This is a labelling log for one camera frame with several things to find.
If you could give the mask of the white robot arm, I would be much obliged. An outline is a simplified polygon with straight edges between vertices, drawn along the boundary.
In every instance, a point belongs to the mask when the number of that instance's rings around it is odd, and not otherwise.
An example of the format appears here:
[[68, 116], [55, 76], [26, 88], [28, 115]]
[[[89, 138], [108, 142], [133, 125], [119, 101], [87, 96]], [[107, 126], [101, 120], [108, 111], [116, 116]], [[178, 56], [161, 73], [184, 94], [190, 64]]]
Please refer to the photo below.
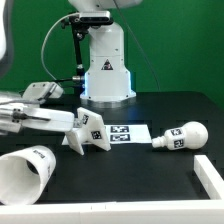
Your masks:
[[[116, 106], [132, 100], [131, 75], [125, 67], [124, 33], [112, 20], [112, 8], [127, 8], [142, 0], [68, 0], [77, 11], [65, 17], [73, 29], [73, 39], [90, 36], [90, 67], [84, 70], [77, 56], [77, 71], [83, 85], [80, 99], [96, 106]], [[67, 112], [52, 110], [39, 116], [39, 105], [47, 98], [58, 98], [62, 88], [56, 82], [32, 83], [23, 95], [0, 94], [0, 130], [19, 132], [22, 127], [64, 132], [73, 127]]]

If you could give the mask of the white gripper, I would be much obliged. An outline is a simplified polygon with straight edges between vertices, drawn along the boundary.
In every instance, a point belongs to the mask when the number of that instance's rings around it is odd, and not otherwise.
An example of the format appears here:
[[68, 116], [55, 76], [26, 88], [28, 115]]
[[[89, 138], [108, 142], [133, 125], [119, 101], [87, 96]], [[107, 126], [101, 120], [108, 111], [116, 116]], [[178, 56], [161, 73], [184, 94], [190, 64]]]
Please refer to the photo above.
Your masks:
[[83, 120], [71, 112], [40, 108], [19, 94], [0, 91], [0, 134], [18, 133], [22, 128], [67, 132], [81, 128]]

